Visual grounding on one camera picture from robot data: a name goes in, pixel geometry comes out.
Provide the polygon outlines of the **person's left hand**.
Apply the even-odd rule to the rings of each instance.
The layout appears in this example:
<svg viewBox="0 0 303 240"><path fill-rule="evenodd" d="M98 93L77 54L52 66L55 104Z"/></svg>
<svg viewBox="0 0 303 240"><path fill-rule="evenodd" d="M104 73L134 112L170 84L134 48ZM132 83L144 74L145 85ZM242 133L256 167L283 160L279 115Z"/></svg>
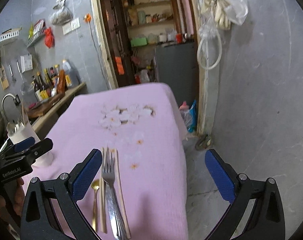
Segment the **person's left hand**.
<svg viewBox="0 0 303 240"><path fill-rule="evenodd" d="M24 180L16 179L16 182L9 183L10 194L6 191L6 187L0 187L0 218L4 219L5 211L14 222L16 228L21 228L21 216L25 200Z"/></svg>

